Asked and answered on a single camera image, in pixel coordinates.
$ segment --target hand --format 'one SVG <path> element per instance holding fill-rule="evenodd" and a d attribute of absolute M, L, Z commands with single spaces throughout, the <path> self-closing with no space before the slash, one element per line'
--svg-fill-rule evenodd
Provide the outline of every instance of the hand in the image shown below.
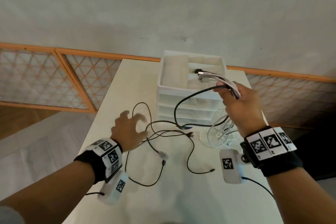
<path fill-rule="evenodd" d="M 259 105 L 259 97 L 255 90 L 245 87 L 235 82 L 238 91 L 241 94 L 240 99 L 236 99 L 228 89 L 214 89 L 218 92 L 225 104 L 226 112 L 230 119 L 237 126 L 242 137 L 266 127 Z M 217 86 L 224 85 L 223 82 L 217 82 Z"/>
<path fill-rule="evenodd" d="M 115 126 L 111 128 L 111 139 L 116 140 L 123 152 L 135 149 L 141 141 L 147 137 L 147 131 L 137 133 L 135 127 L 138 120 L 146 122 L 145 116 L 137 113 L 132 118 L 128 118 L 129 111 L 124 111 L 120 114 L 120 117 L 115 120 Z"/>

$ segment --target forearm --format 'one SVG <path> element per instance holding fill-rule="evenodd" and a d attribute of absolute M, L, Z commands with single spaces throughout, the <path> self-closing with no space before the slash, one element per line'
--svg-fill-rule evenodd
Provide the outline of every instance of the forearm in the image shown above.
<path fill-rule="evenodd" d="M 267 178 L 285 224 L 335 223 L 336 202 L 303 169 Z"/>
<path fill-rule="evenodd" d="M 95 182 L 89 164 L 74 161 L 2 200 L 17 210 L 26 224 L 62 223 Z"/>

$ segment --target gray sleeve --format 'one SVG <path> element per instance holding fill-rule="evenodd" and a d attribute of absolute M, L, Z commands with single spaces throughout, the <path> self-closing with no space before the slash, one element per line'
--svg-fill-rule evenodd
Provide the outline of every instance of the gray sleeve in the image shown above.
<path fill-rule="evenodd" d="M 14 209 L 0 206 L 0 224 L 25 224 L 25 221 Z"/>

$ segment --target person's right arm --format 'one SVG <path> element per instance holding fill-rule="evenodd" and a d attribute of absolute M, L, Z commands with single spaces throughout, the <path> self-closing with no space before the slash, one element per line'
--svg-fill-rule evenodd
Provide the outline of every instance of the person's right arm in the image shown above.
<path fill-rule="evenodd" d="M 257 92 L 239 83 L 236 85 L 241 93 L 240 99 L 235 99 L 228 89 L 215 91 L 223 99 L 226 112 L 241 136 L 246 137 L 266 127 L 266 123 Z M 267 180 L 285 224 L 336 223 L 336 201 L 303 168 L 272 175 Z"/>

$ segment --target person's left arm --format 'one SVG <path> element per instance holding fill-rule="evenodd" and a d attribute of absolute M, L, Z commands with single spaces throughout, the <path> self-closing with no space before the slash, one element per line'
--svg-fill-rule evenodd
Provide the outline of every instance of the person's left arm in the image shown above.
<path fill-rule="evenodd" d="M 111 138 L 121 145 L 124 152 L 136 148 L 147 136 L 146 131 L 137 133 L 135 130 L 137 121 L 146 121 L 145 117 L 136 114 L 129 119 L 128 113 L 121 113 L 111 129 Z M 62 223 L 94 182 L 95 173 L 91 165 L 74 161 L 0 201 L 0 206 L 18 211 L 26 224 Z"/>

